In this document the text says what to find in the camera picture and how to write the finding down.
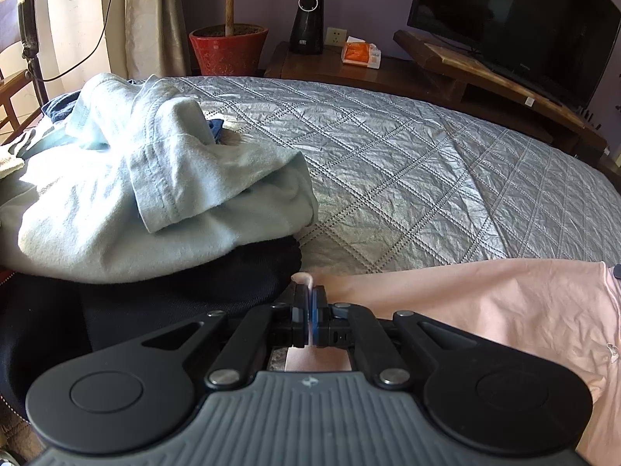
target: black speaker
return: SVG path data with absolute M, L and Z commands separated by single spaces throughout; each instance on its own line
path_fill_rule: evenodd
M 299 54 L 324 51 L 324 0 L 298 0 L 289 50 Z

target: stitched diamond pattern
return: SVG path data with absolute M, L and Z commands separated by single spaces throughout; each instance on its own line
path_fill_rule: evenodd
M 621 261 L 621 196 L 544 143 L 425 102 L 244 77 L 170 79 L 242 141 L 299 149 L 319 221 L 303 267 L 365 273 L 491 258 Z

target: orange tissue package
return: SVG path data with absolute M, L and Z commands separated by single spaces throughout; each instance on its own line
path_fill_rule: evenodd
M 343 45 L 341 60 L 345 64 L 357 64 L 367 68 L 379 68 L 382 53 L 375 46 L 359 38 L 348 37 Z

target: curtain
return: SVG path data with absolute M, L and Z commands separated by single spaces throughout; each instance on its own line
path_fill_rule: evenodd
M 125 53 L 130 79 L 188 75 L 181 0 L 125 0 Z

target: tv screen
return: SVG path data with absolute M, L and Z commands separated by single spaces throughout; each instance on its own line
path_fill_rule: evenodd
M 578 108 L 591 100 L 620 21 L 610 0 L 414 0 L 408 25 L 468 45 L 499 73 Z

